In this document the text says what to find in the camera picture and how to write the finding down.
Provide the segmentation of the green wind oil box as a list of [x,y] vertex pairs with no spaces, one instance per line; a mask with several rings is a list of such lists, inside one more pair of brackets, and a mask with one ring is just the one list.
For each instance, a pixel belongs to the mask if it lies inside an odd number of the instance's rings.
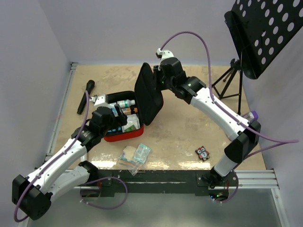
[[132,126],[126,128],[126,129],[124,130],[124,132],[135,131],[135,130],[137,130],[137,128],[136,128],[134,125],[132,125]]

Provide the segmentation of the white gauze pad packet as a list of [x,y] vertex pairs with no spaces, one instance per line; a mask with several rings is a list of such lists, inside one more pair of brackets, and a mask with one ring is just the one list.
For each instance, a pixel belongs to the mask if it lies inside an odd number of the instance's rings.
[[125,125],[125,129],[132,125],[134,125],[137,129],[140,129],[139,118],[136,114],[132,114],[127,117],[127,125]]

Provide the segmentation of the black handled scissors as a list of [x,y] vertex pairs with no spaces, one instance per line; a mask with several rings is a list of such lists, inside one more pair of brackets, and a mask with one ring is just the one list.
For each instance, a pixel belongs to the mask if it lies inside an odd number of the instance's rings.
[[116,129],[109,130],[108,132],[120,132],[120,131],[122,131],[122,128],[118,127]]

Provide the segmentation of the red medicine kit case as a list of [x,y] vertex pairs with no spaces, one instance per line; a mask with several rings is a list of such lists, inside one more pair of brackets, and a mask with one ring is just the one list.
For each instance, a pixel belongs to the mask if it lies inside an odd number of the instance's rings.
[[123,91],[108,94],[108,102],[114,103],[121,100],[135,100],[134,107],[138,108],[137,116],[140,129],[129,132],[108,132],[104,137],[107,142],[116,142],[139,137],[144,132],[144,127],[152,123],[158,112],[163,107],[162,93],[153,86],[153,71],[148,63],[143,63],[138,74],[134,91]]

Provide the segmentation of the amber bottle orange cap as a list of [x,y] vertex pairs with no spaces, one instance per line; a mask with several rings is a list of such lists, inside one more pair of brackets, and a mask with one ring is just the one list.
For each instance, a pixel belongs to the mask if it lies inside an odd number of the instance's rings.
[[134,108],[132,108],[132,107],[123,108],[122,112],[125,115],[137,114],[138,113],[138,108],[136,108],[136,107],[134,107]]

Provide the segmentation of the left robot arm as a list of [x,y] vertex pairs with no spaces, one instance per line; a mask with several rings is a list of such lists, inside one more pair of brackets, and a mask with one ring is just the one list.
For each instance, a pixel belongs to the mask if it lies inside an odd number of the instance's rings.
[[85,118],[65,145],[47,162],[26,177],[18,175],[12,182],[12,202],[16,205],[14,220],[37,220],[50,208],[52,202],[78,185],[100,182],[98,168],[82,161],[70,173],[66,169],[81,156],[99,144],[111,129],[127,124],[121,107],[100,106]]

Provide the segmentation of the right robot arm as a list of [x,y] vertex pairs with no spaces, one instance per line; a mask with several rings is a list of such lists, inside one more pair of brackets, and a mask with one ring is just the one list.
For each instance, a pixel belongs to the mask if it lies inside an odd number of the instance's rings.
[[199,78],[186,76],[181,62],[174,57],[172,51],[159,48],[156,56],[160,63],[153,68],[155,88],[170,90],[177,98],[205,113],[230,139],[230,144],[224,149],[224,155],[210,170],[208,177],[211,183],[223,185],[231,170],[241,164],[257,146],[260,123],[256,120],[249,122],[235,113],[214,97],[211,89]]

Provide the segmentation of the bag with beige gloves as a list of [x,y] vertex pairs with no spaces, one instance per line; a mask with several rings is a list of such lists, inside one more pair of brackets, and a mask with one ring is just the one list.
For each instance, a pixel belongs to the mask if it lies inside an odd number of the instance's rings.
[[142,168],[142,163],[134,159],[135,152],[135,147],[126,146],[117,161],[117,164],[128,170],[132,176],[135,176]]

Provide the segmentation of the blue mask package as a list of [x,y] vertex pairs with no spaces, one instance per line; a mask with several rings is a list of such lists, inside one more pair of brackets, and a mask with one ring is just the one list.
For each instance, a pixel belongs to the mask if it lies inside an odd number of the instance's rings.
[[117,117],[117,116],[118,116],[118,111],[116,110],[115,106],[112,105],[112,106],[110,107],[110,109],[112,110],[114,116]]

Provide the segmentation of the white medicine bottle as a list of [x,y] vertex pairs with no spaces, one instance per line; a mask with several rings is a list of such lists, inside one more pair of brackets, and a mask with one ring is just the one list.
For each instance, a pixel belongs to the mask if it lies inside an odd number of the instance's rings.
[[132,105],[135,105],[135,100],[121,100],[121,101],[117,101],[117,104],[121,107],[121,108],[128,108]]

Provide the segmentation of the bandage plasters bag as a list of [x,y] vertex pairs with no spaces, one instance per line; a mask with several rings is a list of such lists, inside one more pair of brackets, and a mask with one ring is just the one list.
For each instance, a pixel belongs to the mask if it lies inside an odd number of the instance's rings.
[[151,152],[151,148],[140,143],[133,155],[133,159],[137,162],[144,164],[150,152]]

